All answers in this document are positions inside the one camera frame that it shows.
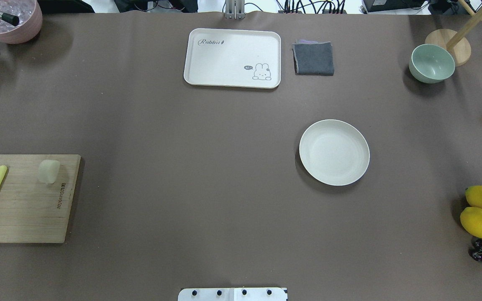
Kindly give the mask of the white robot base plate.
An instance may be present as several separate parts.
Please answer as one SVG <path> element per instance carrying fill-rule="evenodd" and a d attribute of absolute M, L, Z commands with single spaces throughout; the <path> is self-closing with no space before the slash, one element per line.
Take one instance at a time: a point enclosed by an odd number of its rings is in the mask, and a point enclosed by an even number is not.
<path fill-rule="evenodd" d="M 180 290 L 178 301 L 287 301 L 286 288 L 186 288 Z"/>

